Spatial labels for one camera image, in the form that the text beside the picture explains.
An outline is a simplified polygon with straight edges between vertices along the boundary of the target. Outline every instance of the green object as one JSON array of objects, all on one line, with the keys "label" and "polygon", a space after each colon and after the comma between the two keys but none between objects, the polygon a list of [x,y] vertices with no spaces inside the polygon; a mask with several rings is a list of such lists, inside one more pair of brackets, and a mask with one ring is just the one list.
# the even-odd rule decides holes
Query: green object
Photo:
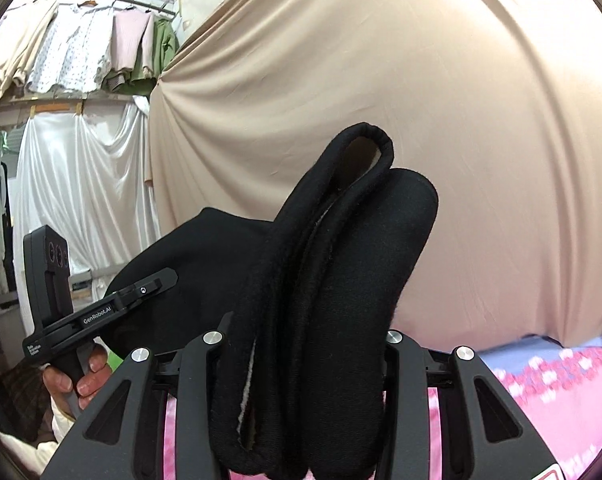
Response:
[{"label": "green object", "polygon": [[116,370],[121,363],[123,363],[123,359],[115,354],[115,352],[110,352],[108,354],[108,364],[110,365],[110,368],[112,368],[112,371]]},{"label": "green object", "polygon": [[[153,43],[152,72],[157,76],[163,72],[171,62],[177,51],[177,39],[169,20],[159,18],[155,20],[155,38]],[[116,86],[111,80],[117,78]],[[104,89],[124,95],[151,94],[156,86],[156,76],[145,77],[141,66],[141,48],[137,50],[137,59],[131,72],[124,70],[115,72],[110,70],[104,81]]]}]

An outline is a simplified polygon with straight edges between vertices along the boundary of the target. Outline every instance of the folded black cloth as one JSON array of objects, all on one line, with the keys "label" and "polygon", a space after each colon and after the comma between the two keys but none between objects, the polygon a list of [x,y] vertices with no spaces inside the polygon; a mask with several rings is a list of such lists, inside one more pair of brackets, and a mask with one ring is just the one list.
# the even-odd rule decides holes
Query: folded black cloth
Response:
[{"label": "folded black cloth", "polygon": [[300,479],[308,468],[318,480],[373,472],[385,335],[438,205],[430,182],[391,170],[393,158],[385,132],[351,126],[273,222],[204,210],[110,285],[165,266],[179,276],[175,292],[104,336],[121,353],[180,348],[235,313],[209,418],[210,445],[226,467],[277,480]]}]

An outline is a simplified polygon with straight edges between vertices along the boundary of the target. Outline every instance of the white curtain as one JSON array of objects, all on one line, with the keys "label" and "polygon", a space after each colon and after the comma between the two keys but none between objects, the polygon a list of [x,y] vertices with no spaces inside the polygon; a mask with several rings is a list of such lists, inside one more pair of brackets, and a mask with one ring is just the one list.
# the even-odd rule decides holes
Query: white curtain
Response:
[{"label": "white curtain", "polygon": [[[82,115],[41,113],[26,124],[13,214],[14,270],[27,334],[34,325],[24,235],[50,225],[68,241],[72,274],[126,264],[158,238],[153,190],[144,184],[148,120],[140,105],[87,103]],[[93,280],[93,301],[112,278]]]}]

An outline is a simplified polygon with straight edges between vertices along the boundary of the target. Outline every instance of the human hand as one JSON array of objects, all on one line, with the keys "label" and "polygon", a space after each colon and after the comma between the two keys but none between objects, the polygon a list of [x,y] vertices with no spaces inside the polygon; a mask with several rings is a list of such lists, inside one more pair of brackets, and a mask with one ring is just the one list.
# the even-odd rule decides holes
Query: human hand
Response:
[{"label": "human hand", "polygon": [[[82,377],[76,385],[79,408],[82,410],[94,399],[94,396],[104,386],[105,381],[112,375],[112,369],[108,365],[108,353],[100,345],[94,346],[88,364],[91,371]],[[55,401],[57,408],[66,415],[72,416],[72,411],[65,398],[65,394],[70,393],[73,389],[70,377],[54,366],[49,366],[43,370],[43,384]]]}]

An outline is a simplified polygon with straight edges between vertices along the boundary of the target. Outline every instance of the device handle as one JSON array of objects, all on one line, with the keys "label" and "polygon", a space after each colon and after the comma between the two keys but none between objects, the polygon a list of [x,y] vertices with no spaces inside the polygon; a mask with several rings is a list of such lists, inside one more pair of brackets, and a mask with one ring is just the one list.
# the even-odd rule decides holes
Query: device handle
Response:
[{"label": "device handle", "polygon": [[89,341],[88,343],[79,346],[76,351],[71,350],[70,352],[54,358],[50,362],[51,365],[65,373],[68,377],[70,377],[70,380],[72,380],[73,389],[71,392],[65,394],[64,398],[68,403],[70,411],[75,417],[75,420],[83,411],[79,407],[79,397],[76,393],[76,384],[90,370],[88,359],[90,358],[93,348],[94,342]]}]

